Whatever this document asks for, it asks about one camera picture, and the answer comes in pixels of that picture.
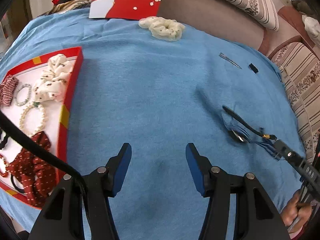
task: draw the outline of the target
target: white cat illustration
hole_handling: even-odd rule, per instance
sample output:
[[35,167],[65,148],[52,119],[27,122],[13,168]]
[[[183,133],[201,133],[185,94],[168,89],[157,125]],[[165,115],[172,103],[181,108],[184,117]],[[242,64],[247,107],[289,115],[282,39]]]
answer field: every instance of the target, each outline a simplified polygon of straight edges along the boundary
[[91,3],[89,18],[105,18],[115,0],[95,0]]

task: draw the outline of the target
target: black clamp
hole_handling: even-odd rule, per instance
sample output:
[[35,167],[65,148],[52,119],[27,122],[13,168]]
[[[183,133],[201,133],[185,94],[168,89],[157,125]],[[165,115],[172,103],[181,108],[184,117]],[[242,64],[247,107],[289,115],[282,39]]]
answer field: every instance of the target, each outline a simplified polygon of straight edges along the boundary
[[199,240],[225,239],[230,194],[236,194],[234,240],[290,239],[272,200],[252,173],[241,177],[212,166],[193,143],[186,147],[186,158],[197,191],[210,197]]
[[82,196],[76,180],[64,175],[47,198],[28,240],[84,240],[82,197],[88,203],[87,219],[93,240],[119,240],[112,218],[108,197],[121,190],[131,160],[131,146],[124,143],[119,154],[111,157],[106,166],[83,176],[87,195]]
[[301,175],[300,181],[306,185],[308,194],[320,202],[320,173],[314,167],[319,166],[319,163],[315,160],[313,166],[307,159],[290,149],[282,140],[276,140],[274,147],[277,153]]

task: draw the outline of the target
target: tweezers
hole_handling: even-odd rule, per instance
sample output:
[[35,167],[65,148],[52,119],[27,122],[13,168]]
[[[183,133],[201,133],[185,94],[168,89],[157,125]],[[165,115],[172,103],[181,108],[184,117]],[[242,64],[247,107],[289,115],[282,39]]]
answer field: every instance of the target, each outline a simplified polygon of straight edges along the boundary
[[234,63],[231,59],[229,59],[226,55],[223,55],[222,53],[219,54],[220,57],[222,57],[223,59],[229,61],[230,63],[232,63],[233,65],[237,66],[238,68],[242,69],[239,65],[237,65],[236,63]]

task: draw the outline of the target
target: black hair clip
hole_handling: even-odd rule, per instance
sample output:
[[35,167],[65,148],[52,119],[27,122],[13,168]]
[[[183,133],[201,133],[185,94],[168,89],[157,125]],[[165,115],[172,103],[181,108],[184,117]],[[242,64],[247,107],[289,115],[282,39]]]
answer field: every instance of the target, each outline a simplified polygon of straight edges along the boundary
[[[2,129],[0,127],[0,139],[1,139],[1,135],[2,135]],[[8,142],[8,139],[9,139],[9,134],[6,133],[4,138],[3,138],[3,140],[2,140],[2,142],[0,142],[0,150],[2,150],[5,147],[5,145]]]
[[259,70],[256,68],[256,66],[253,65],[252,63],[249,65],[249,67],[250,67],[251,70],[252,70],[253,72],[255,72],[256,74],[259,72]]

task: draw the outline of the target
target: cream scrunchie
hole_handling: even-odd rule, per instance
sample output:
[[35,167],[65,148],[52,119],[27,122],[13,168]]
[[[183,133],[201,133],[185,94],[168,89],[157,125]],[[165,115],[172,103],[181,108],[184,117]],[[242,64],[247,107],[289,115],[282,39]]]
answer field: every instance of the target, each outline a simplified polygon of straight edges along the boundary
[[176,20],[167,20],[162,17],[151,16],[139,21],[139,26],[149,29],[152,36],[166,41],[177,41],[182,36],[185,26]]
[[41,78],[33,86],[35,102],[64,99],[73,64],[63,54],[55,55],[48,60],[48,68],[44,69]]

